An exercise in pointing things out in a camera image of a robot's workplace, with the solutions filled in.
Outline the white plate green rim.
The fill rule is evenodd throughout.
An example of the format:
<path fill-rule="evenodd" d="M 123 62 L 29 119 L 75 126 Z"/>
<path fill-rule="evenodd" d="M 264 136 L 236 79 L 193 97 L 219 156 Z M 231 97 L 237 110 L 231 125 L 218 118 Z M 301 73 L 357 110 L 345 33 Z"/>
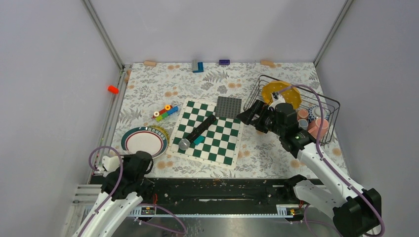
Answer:
<path fill-rule="evenodd" d="M 162 150 L 163 141 L 151 132 L 146 131 L 146 126 L 136 127 L 127 131 L 121 139 L 121 147 L 124 151 L 135 154 L 138 151 L 145 151 L 157 158 L 167 150 Z"/>

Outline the yellow orange plate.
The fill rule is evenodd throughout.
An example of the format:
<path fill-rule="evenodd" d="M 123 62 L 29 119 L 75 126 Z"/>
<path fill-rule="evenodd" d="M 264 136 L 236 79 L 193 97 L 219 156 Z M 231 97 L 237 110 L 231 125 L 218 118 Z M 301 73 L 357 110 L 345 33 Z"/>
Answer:
<path fill-rule="evenodd" d="M 270 105 L 272 103 L 272 93 L 273 92 L 279 92 L 285 99 L 285 103 L 289 103 L 293 106 L 293 109 L 296 110 L 300 107 L 302 103 L 301 94 L 299 90 L 296 87 L 287 89 L 285 91 L 282 91 L 283 89 L 291 86 L 288 82 L 283 81 L 272 81 L 265 85 L 262 88 L 261 96 L 263 98 L 263 101 Z"/>

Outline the yellow woven plate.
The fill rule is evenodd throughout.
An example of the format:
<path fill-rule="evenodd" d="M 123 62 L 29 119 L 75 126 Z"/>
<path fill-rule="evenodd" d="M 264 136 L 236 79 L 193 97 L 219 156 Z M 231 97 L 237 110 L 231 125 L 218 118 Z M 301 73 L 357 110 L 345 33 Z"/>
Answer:
<path fill-rule="evenodd" d="M 157 125 L 147 126 L 146 131 L 157 135 L 163 141 L 162 150 L 166 150 L 168 148 L 170 144 L 169 133 L 163 127 Z"/>

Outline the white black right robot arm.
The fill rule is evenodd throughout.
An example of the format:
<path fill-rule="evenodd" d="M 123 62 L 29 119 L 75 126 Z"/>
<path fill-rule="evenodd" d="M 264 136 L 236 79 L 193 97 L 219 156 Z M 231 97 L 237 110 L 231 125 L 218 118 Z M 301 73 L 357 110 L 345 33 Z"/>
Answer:
<path fill-rule="evenodd" d="M 380 226 L 377 236 L 384 234 L 380 194 L 375 189 L 366 190 L 328 159 L 316 139 L 299 127 L 291 104 L 279 103 L 271 108 L 256 100 L 249 109 L 238 114 L 237 119 L 263 133 L 278 135 L 283 148 L 311 169 L 326 186 L 323 190 L 296 175 L 290 178 L 291 185 L 283 190 L 287 202 L 302 200 L 314 206 L 332 219 L 343 237 L 369 235 L 377 226 Z"/>

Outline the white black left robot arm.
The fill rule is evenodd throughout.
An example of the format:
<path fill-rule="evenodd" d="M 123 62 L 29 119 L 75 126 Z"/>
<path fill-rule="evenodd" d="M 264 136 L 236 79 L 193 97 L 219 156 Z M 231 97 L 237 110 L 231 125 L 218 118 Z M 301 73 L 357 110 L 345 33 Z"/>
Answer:
<path fill-rule="evenodd" d="M 145 178 L 153 167 L 148 152 L 124 156 L 104 156 L 97 169 L 105 176 L 101 191 L 74 237 L 110 237 L 141 202 L 153 198 L 153 183 Z"/>

